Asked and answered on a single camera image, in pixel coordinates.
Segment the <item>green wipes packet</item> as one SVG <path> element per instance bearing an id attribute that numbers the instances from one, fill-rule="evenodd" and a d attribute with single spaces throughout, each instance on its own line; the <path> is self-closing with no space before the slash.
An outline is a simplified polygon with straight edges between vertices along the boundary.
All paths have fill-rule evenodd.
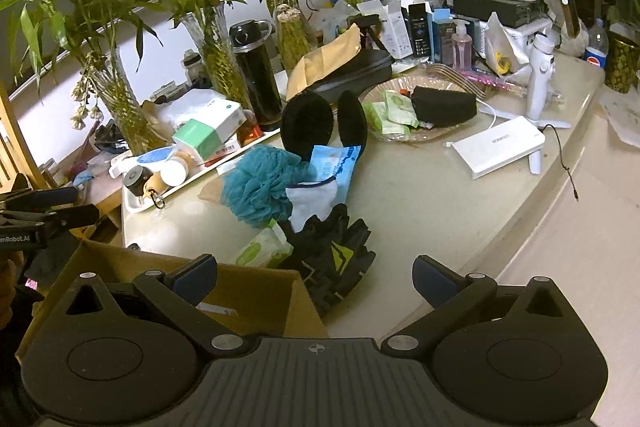
<path id="1" fill-rule="evenodd" d="M 239 252 L 234 260 L 239 267 L 277 269 L 293 252 L 293 246 L 279 223 L 271 220 L 254 239 Z"/>

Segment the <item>teal mesh bath loofah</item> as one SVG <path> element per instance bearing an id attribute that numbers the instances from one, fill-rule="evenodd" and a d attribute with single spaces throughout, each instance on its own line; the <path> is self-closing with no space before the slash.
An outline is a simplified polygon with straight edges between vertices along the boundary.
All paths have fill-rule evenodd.
<path id="1" fill-rule="evenodd" d="M 309 182 L 316 170 L 299 156 L 270 145 L 256 145 L 223 177 L 220 195 L 239 221 L 261 229 L 271 220 L 283 221 L 292 213 L 285 190 Z"/>

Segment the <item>black neon green gloves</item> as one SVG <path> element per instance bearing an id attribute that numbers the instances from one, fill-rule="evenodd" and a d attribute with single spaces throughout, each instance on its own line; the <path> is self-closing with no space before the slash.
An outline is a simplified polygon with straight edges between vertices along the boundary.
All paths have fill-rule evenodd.
<path id="1" fill-rule="evenodd" d="M 324 220 L 310 217 L 299 232 L 288 221 L 280 225 L 293 250 L 279 268 L 299 273 L 323 319 L 354 290 L 375 260 L 375 252 L 367 248 L 371 230 L 362 219 L 350 220 L 345 204 L 336 205 Z"/>

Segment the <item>blue white knit glove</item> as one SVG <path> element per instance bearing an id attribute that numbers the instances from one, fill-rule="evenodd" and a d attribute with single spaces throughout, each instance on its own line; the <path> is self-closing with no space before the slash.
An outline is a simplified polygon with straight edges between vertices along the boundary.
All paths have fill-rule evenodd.
<path id="1" fill-rule="evenodd" d="M 288 218 L 294 233 L 303 230 L 311 217 L 323 221 L 336 205 L 345 204 L 362 145 L 330 147 L 316 145 L 309 166 L 314 176 L 285 189 L 292 205 Z"/>

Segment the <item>wooden chair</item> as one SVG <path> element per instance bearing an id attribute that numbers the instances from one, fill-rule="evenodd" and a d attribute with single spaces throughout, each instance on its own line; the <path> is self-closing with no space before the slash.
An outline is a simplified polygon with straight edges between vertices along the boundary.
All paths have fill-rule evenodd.
<path id="1" fill-rule="evenodd" d="M 45 190 L 48 184 L 26 144 L 6 89 L 1 88 L 0 95 L 1 192 L 9 191 L 19 174 L 24 174 L 29 185 L 35 190 Z"/>

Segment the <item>brown cardboard box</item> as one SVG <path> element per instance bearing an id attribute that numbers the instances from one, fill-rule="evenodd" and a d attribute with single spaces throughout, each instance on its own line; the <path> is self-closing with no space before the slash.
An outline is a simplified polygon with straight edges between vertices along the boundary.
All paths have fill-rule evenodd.
<path id="1" fill-rule="evenodd" d="M 188 260 L 174 256 L 81 242 L 50 289 L 44 292 L 46 298 L 37 307 L 16 357 L 24 359 L 49 314 L 80 274 L 92 272 L 105 283 L 129 283 L 145 271 L 169 274 L 187 263 Z M 291 338 L 328 335 L 296 271 L 219 263 L 216 274 L 201 269 L 193 280 L 178 282 L 177 291 L 190 299 L 200 298 L 198 306 L 208 317 L 239 335 Z"/>

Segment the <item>white round jar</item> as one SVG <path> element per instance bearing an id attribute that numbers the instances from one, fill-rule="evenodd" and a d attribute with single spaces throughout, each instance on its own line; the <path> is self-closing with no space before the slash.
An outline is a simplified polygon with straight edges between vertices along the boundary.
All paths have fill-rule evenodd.
<path id="1" fill-rule="evenodd" d="M 170 186 L 175 187 L 186 182 L 190 176 L 189 163 L 180 156 L 169 158 L 160 167 L 160 179 Z"/>

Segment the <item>white power bank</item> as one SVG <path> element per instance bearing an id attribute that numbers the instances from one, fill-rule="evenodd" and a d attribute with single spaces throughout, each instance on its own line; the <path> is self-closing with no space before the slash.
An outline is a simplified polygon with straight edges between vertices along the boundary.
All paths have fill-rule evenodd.
<path id="1" fill-rule="evenodd" d="M 523 116 L 452 143 L 473 179 L 494 172 L 541 150 L 544 134 Z"/>

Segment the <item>green white carton box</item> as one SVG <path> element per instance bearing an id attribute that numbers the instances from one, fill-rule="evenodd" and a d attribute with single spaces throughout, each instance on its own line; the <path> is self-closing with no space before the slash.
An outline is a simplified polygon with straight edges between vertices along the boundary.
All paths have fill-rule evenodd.
<path id="1" fill-rule="evenodd" d="M 191 117 L 172 135 L 172 141 L 198 161 L 206 161 L 224 146 L 246 121 L 243 107 L 215 98 L 195 109 Z"/>

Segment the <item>black foam sponge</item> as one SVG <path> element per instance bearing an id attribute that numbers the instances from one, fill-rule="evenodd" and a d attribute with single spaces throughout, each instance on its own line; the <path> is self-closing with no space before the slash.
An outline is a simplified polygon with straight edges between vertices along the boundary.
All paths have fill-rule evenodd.
<path id="1" fill-rule="evenodd" d="M 418 119 L 436 128 L 463 124 L 477 114 L 476 98 L 472 93 L 418 86 L 410 98 Z"/>

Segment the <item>bamboo plant glass vase left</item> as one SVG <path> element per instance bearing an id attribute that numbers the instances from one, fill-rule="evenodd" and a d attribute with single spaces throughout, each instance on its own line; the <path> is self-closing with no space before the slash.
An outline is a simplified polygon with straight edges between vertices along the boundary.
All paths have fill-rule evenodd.
<path id="1" fill-rule="evenodd" d="M 166 145 L 145 115 L 130 86 L 119 51 L 118 31 L 134 30 L 137 57 L 144 37 L 157 36 L 139 11 L 145 0 L 3 0 L 10 13 L 6 38 L 14 74 L 28 64 L 37 79 L 54 72 L 58 54 L 65 53 L 79 67 L 73 90 L 78 104 L 72 117 L 76 129 L 99 117 L 104 105 L 132 155 Z"/>

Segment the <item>black zip case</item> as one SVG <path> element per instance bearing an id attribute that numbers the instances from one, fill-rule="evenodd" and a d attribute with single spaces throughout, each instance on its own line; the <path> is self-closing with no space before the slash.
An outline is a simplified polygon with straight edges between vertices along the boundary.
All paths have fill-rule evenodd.
<path id="1" fill-rule="evenodd" d="M 393 57 L 386 51 L 363 49 L 352 60 L 339 67 L 329 76 L 313 83 L 307 91 L 314 92 L 330 104 L 350 91 L 362 95 L 393 75 Z"/>

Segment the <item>brown paper envelope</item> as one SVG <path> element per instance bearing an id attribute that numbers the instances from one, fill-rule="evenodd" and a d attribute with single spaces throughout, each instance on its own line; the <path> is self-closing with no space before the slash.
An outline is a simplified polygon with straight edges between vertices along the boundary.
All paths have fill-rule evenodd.
<path id="1" fill-rule="evenodd" d="M 328 77 L 355 58 L 360 51 L 360 29 L 356 24 L 352 24 L 344 34 L 307 53 L 298 61 L 288 75 L 285 100 L 292 100 L 295 95 Z"/>

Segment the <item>black electronics box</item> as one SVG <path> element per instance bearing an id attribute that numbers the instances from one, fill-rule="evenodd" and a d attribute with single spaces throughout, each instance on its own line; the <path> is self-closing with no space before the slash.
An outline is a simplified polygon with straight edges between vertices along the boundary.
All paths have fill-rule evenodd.
<path id="1" fill-rule="evenodd" d="M 539 1 L 520 0 L 452 0 L 457 15 L 474 17 L 487 22 L 496 13 L 500 23 L 519 28 L 544 17 L 544 7 Z"/>

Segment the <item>white gimbal stabilizer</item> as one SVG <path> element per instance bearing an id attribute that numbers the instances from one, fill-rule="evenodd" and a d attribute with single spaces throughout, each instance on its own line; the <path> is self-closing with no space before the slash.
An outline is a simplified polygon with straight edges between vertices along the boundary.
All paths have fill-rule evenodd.
<path id="1" fill-rule="evenodd" d="M 547 105 L 549 82 L 555 73 L 554 50 L 561 44 L 561 29 L 565 22 L 563 9 L 566 8 L 567 0 L 544 0 L 544 2 L 548 5 L 552 26 L 534 38 L 529 57 L 532 72 L 528 82 L 525 117 L 539 129 L 546 126 L 570 129 L 572 125 L 569 122 L 541 117 Z"/>

